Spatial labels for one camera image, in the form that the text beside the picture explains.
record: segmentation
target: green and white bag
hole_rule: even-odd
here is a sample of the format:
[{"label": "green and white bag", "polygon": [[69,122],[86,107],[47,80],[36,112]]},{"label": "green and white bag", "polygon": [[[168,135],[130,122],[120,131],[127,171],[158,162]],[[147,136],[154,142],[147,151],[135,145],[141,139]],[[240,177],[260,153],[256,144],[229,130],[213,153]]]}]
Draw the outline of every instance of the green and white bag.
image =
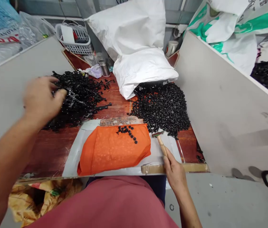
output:
[{"label": "green and white bag", "polygon": [[268,33],[268,0],[204,0],[187,30],[250,74],[257,57],[255,34]]}]

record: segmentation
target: tool handle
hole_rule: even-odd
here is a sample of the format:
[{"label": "tool handle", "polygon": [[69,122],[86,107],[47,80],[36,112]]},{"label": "tool handle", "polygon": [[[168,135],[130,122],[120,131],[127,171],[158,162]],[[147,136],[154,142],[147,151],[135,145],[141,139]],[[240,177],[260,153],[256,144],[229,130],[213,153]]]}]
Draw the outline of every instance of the tool handle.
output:
[{"label": "tool handle", "polygon": [[160,138],[160,136],[157,136],[157,140],[158,140],[158,143],[159,143],[159,145],[160,145],[160,148],[162,149],[162,152],[163,152],[164,156],[168,157],[168,156],[167,156],[166,147],[165,147],[165,145],[163,144],[162,139]]}]

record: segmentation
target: fabric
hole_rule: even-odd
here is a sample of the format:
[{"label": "fabric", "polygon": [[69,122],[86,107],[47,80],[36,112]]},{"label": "fabric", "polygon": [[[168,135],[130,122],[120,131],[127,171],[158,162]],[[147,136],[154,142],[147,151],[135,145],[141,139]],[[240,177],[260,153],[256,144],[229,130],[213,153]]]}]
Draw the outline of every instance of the fabric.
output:
[{"label": "fabric", "polygon": [[[153,192],[163,202],[165,206],[165,196],[166,196],[166,175],[152,175],[152,176],[139,176],[144,179],[149,186],[152,188]],[[90,177],[86,183],[86,187],[95,180],[101,179],[103,177]]]},{"label": "fabric", "polygon": [[14,221],[22,222],[21,227],[25,227],[55,208],[63,200],[80,192],[81,189],[80,179],[14,185],[8,199],[8,206],[13,213]]},{"label": "fabric", "polygon": [[151,187],[139,176],[111,176],[93,181],[29,228],[177,227]]},{"label": "fabric", "polygon": [[77,173],[89,176],[107,170],[133,167],[151,155],[147,124],[131,125],[131,134],[118,132],[118,126],[96,127],[83,145]]}]

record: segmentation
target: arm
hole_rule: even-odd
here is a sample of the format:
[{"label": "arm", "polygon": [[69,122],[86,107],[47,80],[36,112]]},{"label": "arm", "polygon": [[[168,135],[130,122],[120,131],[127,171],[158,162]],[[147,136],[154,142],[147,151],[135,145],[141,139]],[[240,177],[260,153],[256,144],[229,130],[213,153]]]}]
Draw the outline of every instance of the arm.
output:
[{"label": "arm", "polygon": [[24,97],[25,113],[0,139],[0,224],[6,213],[12,186],[29,162],[38,132],[56,116],[66,95],[55,89],[54,77],[40,77],[27,87]]},{"label": "arm", "polygon": [[189,193],[185,171],[182,165],[175,160],[168,148],[166,148],[166,151],[168,157],[164,156],[163,160],[167,179],[179,204],[182,226],[188,228],[202,227]]}]

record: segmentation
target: hand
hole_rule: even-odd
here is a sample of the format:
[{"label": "hand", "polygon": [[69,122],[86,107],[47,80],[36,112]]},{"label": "hand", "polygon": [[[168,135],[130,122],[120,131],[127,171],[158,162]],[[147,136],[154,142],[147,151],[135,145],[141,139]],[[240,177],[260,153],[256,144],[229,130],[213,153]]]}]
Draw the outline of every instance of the hand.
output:
[{"label": "hand", "polygon": [[32,80],[27,86],[24,116],[41,128],[59,113],[67,94],[66,90],[60,89],[52,96],[52,91],[57,89],[53,82],[58,81],[55,77],[45,76]]},{"label": "hand", "polygon": [[188,190],[186,173],[181,163],[175,160],[167,147],[166,151],[168,157],[164,156],[163,161],[165,163],[167,179],[174,194],[177,196]]}]

